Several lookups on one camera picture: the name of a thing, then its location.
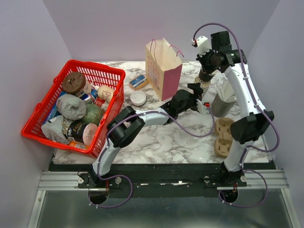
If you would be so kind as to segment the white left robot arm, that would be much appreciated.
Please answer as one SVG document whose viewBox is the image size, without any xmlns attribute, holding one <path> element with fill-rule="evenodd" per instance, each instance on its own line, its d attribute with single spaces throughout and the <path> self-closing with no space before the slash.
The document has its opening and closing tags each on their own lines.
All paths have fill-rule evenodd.
<svg viewBox="0 0 304 228">
<path fill-rule="evenodd" d="M 191 109 L 198 111 L 197 101 L 202 99 L 203 89 L 200 83 L 188 83 L 193 92 L 180 89 L 159 108 L 150 111 L 139 111 L 131 106 L 124 108 L 107 126 L 104 147 L 93 163 L 89 182 L 96 188 L 105 183 L 105 175 L 119 151 L 131 144 L 144 127 L 167 125 L 177 122 L 179 114 Z"/>
</svg>

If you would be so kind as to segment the pink and cream paper bag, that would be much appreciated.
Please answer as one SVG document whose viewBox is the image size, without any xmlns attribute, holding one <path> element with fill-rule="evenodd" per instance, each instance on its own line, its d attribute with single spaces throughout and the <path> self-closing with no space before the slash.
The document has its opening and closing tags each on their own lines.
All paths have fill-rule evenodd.
<svg viewBox="0 0 304 228">
<path fill-rule="evenodd" d="M 146 78 L 160 101 L 173 97 L 179 87 L 183 53 L 166 39 L 152 39 L 145 48 Z"/>
</svg>

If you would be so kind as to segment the bundle of wrapped straws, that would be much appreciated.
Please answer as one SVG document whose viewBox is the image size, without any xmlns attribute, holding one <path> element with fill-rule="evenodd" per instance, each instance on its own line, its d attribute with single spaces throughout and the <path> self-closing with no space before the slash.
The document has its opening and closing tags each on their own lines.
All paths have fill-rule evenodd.
<svg viewBox="0 0 304 228">
<path fill-rule="evenodd" d="M 223 102 L 232 103 L 237 100 L 231 83 L 226 79 L 224 79 L 221 84 L 217 84 L 216 91 Z"/>
</svg>

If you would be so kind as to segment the brown round cork lid jar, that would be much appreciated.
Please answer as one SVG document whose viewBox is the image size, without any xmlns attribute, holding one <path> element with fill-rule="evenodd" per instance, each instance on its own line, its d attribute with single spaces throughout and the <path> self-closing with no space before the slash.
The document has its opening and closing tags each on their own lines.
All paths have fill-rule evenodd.
<svg viewBox="0 0 304 228">
<path fill-rule="evenodd" d="M 64 78 L 62 82 L 62 89 L 67 93 L 76 95 L 77 93 L 83 91 L 85 85 L 85 76 L 80 72 L 72 72 Z"/>
</svg>

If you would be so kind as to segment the beige bottle with red print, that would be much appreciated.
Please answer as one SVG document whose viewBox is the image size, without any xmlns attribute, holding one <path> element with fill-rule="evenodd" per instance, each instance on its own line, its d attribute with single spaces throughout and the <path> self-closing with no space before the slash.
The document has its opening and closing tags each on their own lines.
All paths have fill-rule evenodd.
<svg viewBox="0 0 304 228">
<path fill-rule="evenodd" d="M 97 96 L 99 98 L 106 101 L 107 103 L 111 102 L 114 95 L 114 90 L 112 88 L 105 85 L 102 86 L 95 85 L 94 89 L 97 91 Z"/>
</svg>

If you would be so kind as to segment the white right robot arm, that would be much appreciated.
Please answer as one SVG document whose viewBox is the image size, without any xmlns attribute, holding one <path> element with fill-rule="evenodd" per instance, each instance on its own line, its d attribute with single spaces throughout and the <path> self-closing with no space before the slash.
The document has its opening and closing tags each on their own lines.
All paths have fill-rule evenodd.
<svg viewBox="0 0 304 228">
<path fill-rule="evenodd" d="M 224 186 L 235 182 L 242 175 L 242 163 L 247 150 L 265 133 L 274 119 L 274 113 L 267 111 L 259 100 L 250 78 L 247 59 L 242 49 L 232 49 L 229 33 L 214 33 L 192 41 L 198 49 L 196 60 L 203 70 L 202 81 L 211 73 L 220 70 L 230 82 L 240 108 L 240 119 L 231 125 L 232 145 L 227 158 L 220 167 L 218 180 Z"/>
</svg>

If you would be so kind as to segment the green round melon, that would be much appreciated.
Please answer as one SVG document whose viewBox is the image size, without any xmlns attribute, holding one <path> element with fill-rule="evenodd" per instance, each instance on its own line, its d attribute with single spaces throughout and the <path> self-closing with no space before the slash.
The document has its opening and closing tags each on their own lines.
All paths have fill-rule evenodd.
<svg viewBox="0 0 304 228">
<path fill-rule="evenodd" d="M 99 106 L 96 104 L 87 104 L 86 113 L 80 120 L 84 123 L 93 123 L 98 126 L 103 118 L 103 115 L 104 112 Z"/>
</svg>

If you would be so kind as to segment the black cup noodle container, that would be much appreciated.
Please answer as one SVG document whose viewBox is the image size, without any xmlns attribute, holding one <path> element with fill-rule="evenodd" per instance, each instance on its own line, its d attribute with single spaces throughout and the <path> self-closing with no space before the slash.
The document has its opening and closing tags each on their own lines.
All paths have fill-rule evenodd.
<svg viewBox="0 0 304 228">
<path fill-rule="evenodd" d="M 94 123 L 73 121 L 67 128 L 66 136 L 71 141 L 91 145 L 98 127 Z"/>
</svg>

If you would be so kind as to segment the blue and tan small box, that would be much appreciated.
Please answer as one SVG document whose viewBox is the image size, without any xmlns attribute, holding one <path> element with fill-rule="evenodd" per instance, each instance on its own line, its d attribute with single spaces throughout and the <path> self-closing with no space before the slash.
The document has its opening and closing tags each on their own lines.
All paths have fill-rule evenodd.
<svg viewBox="0 0 304 228">
<path fill-rule="evenodd" d="M 149 83 L 145 75 L 139 75 L 129 81 L 129 87 L 134 91 L 140 90 Z"/>
</svg>

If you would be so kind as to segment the stack of paper cups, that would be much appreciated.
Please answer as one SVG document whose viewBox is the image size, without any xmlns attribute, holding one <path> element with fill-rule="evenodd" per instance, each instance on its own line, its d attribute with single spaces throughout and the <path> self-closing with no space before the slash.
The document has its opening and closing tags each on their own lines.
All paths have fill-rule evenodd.
<svg viewBox="0 0 304 228">
<path fill-rule="evenodd" d="M 211 80 L 215 76 L 215 74 L 215 72 L 207 74 L 205 73 L 202 67 L 200 68 L 198 76 L 196 76 L 194 79 L 194 83 L 200 83 L 200 88 L 203 90 L 202 96 L 207 93 L 211 84 Z"/>
</svg>

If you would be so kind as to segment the white printed plastic bag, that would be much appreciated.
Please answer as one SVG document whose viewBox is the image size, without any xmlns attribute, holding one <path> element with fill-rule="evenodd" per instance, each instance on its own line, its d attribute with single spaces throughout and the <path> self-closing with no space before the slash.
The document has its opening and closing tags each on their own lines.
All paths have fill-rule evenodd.
<svg viewBox="0 0 304 228">
<path fill-rule="evenodd" d="M 46 138 L 57 143 L 68 145 L 70 140 L 63 134 L 62 122 L 64 117 L 58 115 L 41 126 L 41 130 Z"/>
</svg>

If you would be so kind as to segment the aluminium frame rail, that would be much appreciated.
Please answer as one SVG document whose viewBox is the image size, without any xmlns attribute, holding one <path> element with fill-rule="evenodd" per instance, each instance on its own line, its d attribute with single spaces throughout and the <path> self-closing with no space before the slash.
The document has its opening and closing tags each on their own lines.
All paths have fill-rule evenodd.
<svg viewBox="0 0 304 228">
<path fill-rule="evenodd" d="M 87 172 L 74 171 L 44 171 L 40 176 L 38 190 L 40 191 L 88 191 L 88 186 L 80 188 L 80 174 Z"/>
</svg>

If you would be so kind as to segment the red plastic shopping basket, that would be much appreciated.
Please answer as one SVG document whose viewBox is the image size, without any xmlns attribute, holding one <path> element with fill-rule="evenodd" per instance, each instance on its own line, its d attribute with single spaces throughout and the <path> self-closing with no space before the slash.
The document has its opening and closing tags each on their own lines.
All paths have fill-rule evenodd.
<svg viewBox="0 0 304 228">
<path fill-rule="evenodd" d="M 106 126 L 124 102 L 125 71 L 104 64 L 69 60 L 21 135 L 41 144 L 96 158 Z"/>
</svg>

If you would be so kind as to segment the cardboard cup carrier tray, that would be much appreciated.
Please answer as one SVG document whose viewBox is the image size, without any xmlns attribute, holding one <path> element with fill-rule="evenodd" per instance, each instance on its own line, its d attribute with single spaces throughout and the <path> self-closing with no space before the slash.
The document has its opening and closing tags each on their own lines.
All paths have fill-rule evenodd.
<svg viewBox="0 0 304 228">
<path fill-rule="evenodd" d="M 234 121 L 230 118 L 221 117 L 215 122 L 216 139 L 214 141 L 214 152 L 218 157 L 226 158 L 229 154 L 233 138 L 230 127 Z"/>
</svg>

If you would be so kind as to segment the grey wrapped bundle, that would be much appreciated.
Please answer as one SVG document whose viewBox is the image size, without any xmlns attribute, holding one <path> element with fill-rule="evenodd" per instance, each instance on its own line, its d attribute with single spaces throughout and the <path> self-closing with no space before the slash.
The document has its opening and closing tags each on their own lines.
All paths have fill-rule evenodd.
<svg viewBox="0 0 304 228">
<path fill-rule="evenodd" d="M 70 94 L 64 94 L 57 99 L 57 111 L 67 119 L 79 120 L 86 114 L 85 102 Z"/>
</svg>

